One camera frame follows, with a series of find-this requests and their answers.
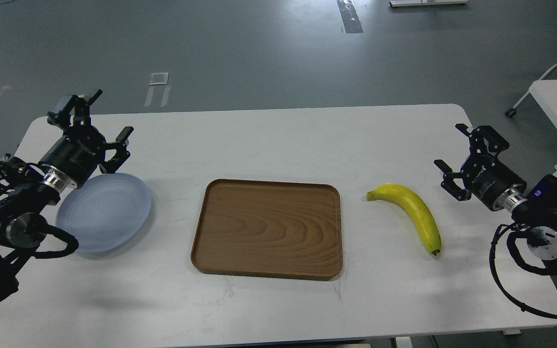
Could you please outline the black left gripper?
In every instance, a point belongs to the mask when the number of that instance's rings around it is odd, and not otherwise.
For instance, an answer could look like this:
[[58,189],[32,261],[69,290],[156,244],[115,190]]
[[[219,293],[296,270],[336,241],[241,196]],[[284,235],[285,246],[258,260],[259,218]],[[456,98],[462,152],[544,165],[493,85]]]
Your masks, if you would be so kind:
[[[65,131],[38,165],[66,174],[76,188],[81,188],[98,167],[102,174],[114,174],[131,156],[127,147],[132,126],[122,128],[113,142],[106,142],[104,135],[91,126],[90,108],[102,93],[97,89],[86,95],[66,95],[54,111],[47,113],[48,124]],[[115,154],[105,160],[110,150]]]

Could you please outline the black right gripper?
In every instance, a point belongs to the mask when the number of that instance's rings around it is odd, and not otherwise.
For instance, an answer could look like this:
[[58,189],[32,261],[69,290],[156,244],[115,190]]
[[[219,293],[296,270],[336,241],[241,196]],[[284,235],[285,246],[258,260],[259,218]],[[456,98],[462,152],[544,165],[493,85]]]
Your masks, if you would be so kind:
[[[454,172],[443,160],[434,160],[442,172],[442,187],[457,201],[468,201],[475,195],[490,211],[503,209],[499,197],[509,188],[524,192],[527,183],[515,172],[498,160],[501,152],[508,150],[509,143],[493,127],[484,125],[468,127],[457,123],[455,128],[469,140],[469,155],[461,167]],[[465,188],[455,180],[463,179]]]

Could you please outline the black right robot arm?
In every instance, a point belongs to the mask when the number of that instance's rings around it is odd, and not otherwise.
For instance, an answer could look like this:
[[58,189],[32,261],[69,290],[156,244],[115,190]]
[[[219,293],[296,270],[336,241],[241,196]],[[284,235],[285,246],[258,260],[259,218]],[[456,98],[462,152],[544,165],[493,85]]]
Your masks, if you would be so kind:
[[537,310],[513,297],[504,288],[497,272],[498,242],[506,236],[509,255],[515,264],[534,275],[557,276],[557,177],[544,176],[533,190],[525,193],[526,182],[506,167],[498,156],[509,148],[491,126],[456,126],[469,140],[470,154],[454,172],[443,160],[435,160],[442,171],[440,186],[458,201],[475,196],[490,211],[505,209],[512,222],[497,227],[489,248],[489,270],[498,289],[520,310],[547,319],[556,314]]

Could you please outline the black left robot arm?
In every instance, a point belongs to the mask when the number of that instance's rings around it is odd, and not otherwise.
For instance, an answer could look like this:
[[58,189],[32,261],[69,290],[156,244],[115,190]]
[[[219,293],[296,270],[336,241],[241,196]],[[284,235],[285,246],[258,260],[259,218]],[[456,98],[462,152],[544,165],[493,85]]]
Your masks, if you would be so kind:
[[48,113],[62,136],[37,163],[0,159],[0,302],[18,291],[17,274],[29,259],[62,258],[79,247],[70,233],[49,225],[42,210],[59,203],[66,188],[81,188],[95,170],[113,174],[130,157],[133,127],[108,142],[91,123],[90,108],[100,95],[97,89],[65,96]]

